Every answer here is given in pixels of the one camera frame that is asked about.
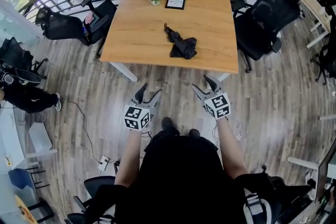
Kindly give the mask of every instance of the white desk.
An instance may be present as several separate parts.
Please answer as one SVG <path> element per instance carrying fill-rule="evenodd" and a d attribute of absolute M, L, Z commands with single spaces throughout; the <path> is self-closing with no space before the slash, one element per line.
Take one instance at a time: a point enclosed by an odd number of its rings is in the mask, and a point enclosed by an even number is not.
<path fill-rule="evenodd" d="M 5 147 L 5 156 L 1 156 L 3 162 L 10 162 L 10 168 L 36 165 L 28 163 L 28 159 L 40 157 L 58 152 L 57 150 L 26 153 L 25 148 L 25 112 L 13 108 L 13 105 L 5 102 L 0 109 L 0 135 Z"/>

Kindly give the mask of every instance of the desk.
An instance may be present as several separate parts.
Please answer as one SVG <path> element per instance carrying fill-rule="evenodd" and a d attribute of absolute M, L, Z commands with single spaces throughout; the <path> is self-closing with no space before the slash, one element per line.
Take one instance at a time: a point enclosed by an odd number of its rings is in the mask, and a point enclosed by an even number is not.
<path fill-rule="evenodd" d="M 49 218 L 52 218 L 55 215 L 51 207 L 48 205 L 48 203 L 44 199 L 40 198 L 39 200 L 40 202 L 38 204 L 27 207 L 24 204 L 24 202 L 20 199 L 20 197 L 15 195 L 15 201 L 16 201 L 17 207 L 19 208 L 21 212 L 22 218 L 26 220 L 29 224 L 39 224 L 43 221 L 46 221 Z M 40 207 L 43 207 L 46 210 L 47 215 L 39 220 L 36 220 L 30 211 L 40 208 Z"/>
<path fill-rule="evenodd" d="M 331 32 L 330 17 L 325 11 L 323 11 L 323 13 L 320 14 L 323 7 L 320 5 L 320 3 L 317 0 L 300 0 L 300 1 L 306 5 L 306 7 L 314 14 L 314 16 L 318 20 L 318 23 L 315 24 L 310 29 L 310 32 L 313 32 L 320 25 L 322 25 L 324 29 L 323 33 L 321 33 L 316 39 L 314 39 L 307 45 L 307 48 L 310 48 Z"/>
<path fill-rule="evenodd" d="M 0 110 L 0 135 L 4 142 L 5 156 L 2 161 L 9 161 L 10 168 L 23 167 L 25 164 L 36 165 L 37 162 L 25 163 L 25 160 L 58 152 L 57 150 L 26 153 L 25 147 L 25 112 L 5 102 Z"/>
<path fill-rule="evenodd" d="M 149 0 L 121 0 L 100 57 L 129 79 L 137 77 L 122 62 L 238 73 L 237 44 L 230 0 L 186 0 L 184 10 L 153 6 Z M 173 44 L 164 24 L 183 38 L 197 39 L 197 55 L 171 58 Z"/>

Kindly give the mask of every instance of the black pants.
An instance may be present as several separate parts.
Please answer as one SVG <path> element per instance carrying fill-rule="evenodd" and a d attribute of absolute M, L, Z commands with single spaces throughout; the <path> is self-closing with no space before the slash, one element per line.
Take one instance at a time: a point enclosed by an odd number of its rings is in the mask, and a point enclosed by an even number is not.
<path fill-rule="evenodd" d="M 41 112 L 58 102 L 56 94 L 50 94 L 31 86 L 23 86 L 19 83 L 6 86 L 4 92 L 6 101 L 27 113 Z"/>
<path fill-rule="evenodd" d="M 162 130 L 162 131 L 158 132 L 158 134 L 156 136 L 153 137 L 153 139 L 150 141 L 150 143 L 144 149 L 144 151 L 146 152 L 149 147 L 155 146 L 156 143 L 160 143 L 167 136 L 179 136 L 179 135 L 180 135 L 180 132 L 177 129 L 173 128 L 173 127 L 170 128 L 169 130 Z M 215 146 L 214 143 L 212 143 L 211 141 L 209 141 L 208 139 L 206 139 L 204 137 L 193 136 L 192 139 L 195 139 L 195 140 L 197 140 L 197 141 L 199 141 L 201 143 L 206 144 L 207 146 L 209 146 L 215 152 L 217 152 L 217 150 L 218 150 L 217 146 Z"/>

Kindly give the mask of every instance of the blue chair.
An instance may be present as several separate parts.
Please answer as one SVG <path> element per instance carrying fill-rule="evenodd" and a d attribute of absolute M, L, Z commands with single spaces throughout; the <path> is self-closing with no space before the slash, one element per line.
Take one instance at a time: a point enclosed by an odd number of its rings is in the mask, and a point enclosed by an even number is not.
<path fill-rule="evenodd" d="M 36 185 L 42 183 L 42 181 L 34 182 L 31 175 L 39 174 L 43 172 L 45 172 L 45 170 L 31 173 L 28 170 L 16 168 L 14 170 L 10 170 L 8 172 L 8 175 L 9 175 L 9 179 L 11 180 L 10 182 L 12 183 L 12 185 L 19 189 L 24 189 L 26 186 L 32 189 L 38 189 L 38 188 L 50 186 L 50 184 L 47 184 L 47 185 L 36 187 Z"/>

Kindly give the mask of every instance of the wooden table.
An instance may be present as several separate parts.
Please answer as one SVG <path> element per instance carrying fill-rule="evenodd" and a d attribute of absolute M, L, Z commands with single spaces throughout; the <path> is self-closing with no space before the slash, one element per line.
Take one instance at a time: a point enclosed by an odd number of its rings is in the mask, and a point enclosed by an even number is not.
<path fill-rule="evenodd" d="M 230 0 L 186 0 L 184 10 L 154 6 L 149 0 L 121 0 L 103 48 L 108 61 L 129 79 L 137 77 L 122 62 L 238 73 L 236 34 Z M 197 39 L 197 55 L 171 58 L 173 44 L 164 24 L 182 38 Z"/>
<path fill-rule="evenodd" d="M 307 48 L 312 47 L 317 42 L 319 42 L 322 38 L 324 38 L 327 34 L 331 32 L 330 28 L 330 17 L 325 12 L 325 10 L 322 10 L 323 7 L 317 0 L 300 0 L 303 4 L 306 5 L 306 7 L 314 14 L 314 16 L 317 18 L 318 23 L 315 24 L 311 29 L 310 32 L 313 32 L 316 30 L 320 25 L 322 25 L 324 32 L 321 33 L 316 39 L 314 39 L 312 42 L 310 42 L 307 45 Z"/>
<path fill-rule="evenodd" d="M 21 211 L 22 218 L 26 220 L 29 224 L 39 224 L 41 222 L 46 221 L 49 218 L 52 218 L 55 215 L 52 209 L 50 208 L 50 206 L 47 204 L 47 202 L 43 200 L 42 198 L 40 198 L 40 202 L 38 204 L 28 206 L 28 207 L 17 195 L 15 195 L 15 201 L 16 201 L 17 207 Z M 39 220 L 36 220 L 30 211 L 36 208 L 39 208 L 39 207 L 47 207 L 48 215 Z"/>

